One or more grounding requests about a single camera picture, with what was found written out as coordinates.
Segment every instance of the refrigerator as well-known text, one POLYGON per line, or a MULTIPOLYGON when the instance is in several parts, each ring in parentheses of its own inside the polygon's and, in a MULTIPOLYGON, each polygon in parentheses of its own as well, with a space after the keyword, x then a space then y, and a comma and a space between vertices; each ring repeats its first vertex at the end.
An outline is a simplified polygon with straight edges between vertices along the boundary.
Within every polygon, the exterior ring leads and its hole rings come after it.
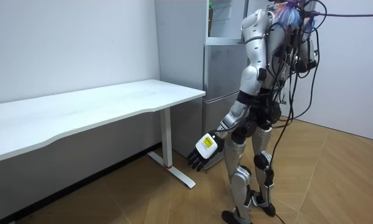
MULTIPOLYGON (((248 59, 244 44, 220 44, 205 45, 203 60, 202 76, 178 79, 176 84, 201 86, 206 92, 205 97, 171 108, 172 147, 185 157, 206 132, 218 128, 222 118, 229 112, 237 98, 248 59)), ((219 162, 223 156, 223 151, 218 153, 204 169, 219 162)))

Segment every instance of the desk top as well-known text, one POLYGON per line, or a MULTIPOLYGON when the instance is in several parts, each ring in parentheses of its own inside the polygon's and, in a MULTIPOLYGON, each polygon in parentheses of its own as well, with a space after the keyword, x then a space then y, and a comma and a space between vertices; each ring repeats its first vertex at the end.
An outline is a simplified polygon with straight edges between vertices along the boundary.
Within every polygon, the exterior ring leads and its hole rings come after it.
POLYGON ((0 161, 60 138, 205 95, 157 80, 0 104, 0 161))

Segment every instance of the robot leg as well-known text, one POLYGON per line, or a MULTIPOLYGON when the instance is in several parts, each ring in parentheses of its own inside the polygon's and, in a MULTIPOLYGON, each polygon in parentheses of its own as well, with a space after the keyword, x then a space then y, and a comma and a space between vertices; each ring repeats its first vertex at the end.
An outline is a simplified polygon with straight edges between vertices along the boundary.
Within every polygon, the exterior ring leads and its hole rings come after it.
POLYGON ((249 207, 251 202, 250 178, 251 171, 240 165, 246 140, 238 144, 228 141, 224 149, 225 163, 228 170, 230 189, 236 207, 232 212, 222 212, 222 219, 227 223, 251 224, 249 207))
POLYGON ((260 186, 259 192, 252 192, 252 202, 256 207, 274 217, 276 214, 275 207, 271 203, 270 191, 273 188, 274 172, 270 168, 272 156, 266 152, 272 128, 257 128, 252 136, 254 150, 254 164, 257 182, 260 186))

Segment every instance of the robot finger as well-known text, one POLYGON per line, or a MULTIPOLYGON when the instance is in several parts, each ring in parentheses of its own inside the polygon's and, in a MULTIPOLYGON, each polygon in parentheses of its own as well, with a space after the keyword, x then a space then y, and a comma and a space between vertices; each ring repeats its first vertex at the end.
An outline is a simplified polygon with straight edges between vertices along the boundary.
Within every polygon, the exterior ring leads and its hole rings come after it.
POLYGON ((192 169, 195 169, 202 161, 202 157, 198 158, 194 163, 193 163, 193 166, 192 166, 192 169))
POLYGON ((197 153, 197 149, 195 148, 187 157, 186 159, 189 160, 193 155, 197 153))
POLYGON ((189 159, 189 162, 188 162, 188 164, 189 165, 191 165, 194 161, 196 161, 196 159, 198 159, 199 157, 195 154, 195 155, 193 155, 192 156, 192 158, 191 159, 189 159))
POLYGON ((209 162, 208 159, 204 159, 200 165, 197 167, 196 171, 200 172, 200 170, 209 162))

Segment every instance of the baseboard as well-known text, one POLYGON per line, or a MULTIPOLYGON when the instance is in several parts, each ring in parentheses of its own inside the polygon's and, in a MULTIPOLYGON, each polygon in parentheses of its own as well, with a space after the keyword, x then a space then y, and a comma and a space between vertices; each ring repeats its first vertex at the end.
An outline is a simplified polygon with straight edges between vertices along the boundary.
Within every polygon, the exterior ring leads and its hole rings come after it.
POLYGON ((62 190, 59 190, 58 192, 52 194, 52 195, 49 195, 48 197, 42 199, 42 200, 39 200, 38 202, 36 203, 33 203, 32 205, 29 205, 27 206, 26 208, 23 208, 11 215, 8 215, 7 217, 5 218, 2 218, 0 219, 0 224, 8 224, 10 222, 13 222, 13 221, 16 221, 16 220, 20 220, 30 214, 32 214, 33 212, 49 205, 50 203, 94 182, 95 180, 98 180, 99 178, 129 164, 130 162, 133 162, 137 159, 139 159, 140 157, 143 157, 145 156, 148 152, 151 152, 153 150, 156 150, 158 148, 161 147, 161 142, 160 143, 157 143, 153 146, 150 146, 149 148, 141 151, 141 152, 138 152, 137 154, 131 156, 131 157, 128 157, 110 167, 107 167, 106 169, 103 169, 95 174, 92 174, 91 176, 83 179, 83 180, 80 180, 78 181, 77 183, 75 184, 72 184, 62 190))

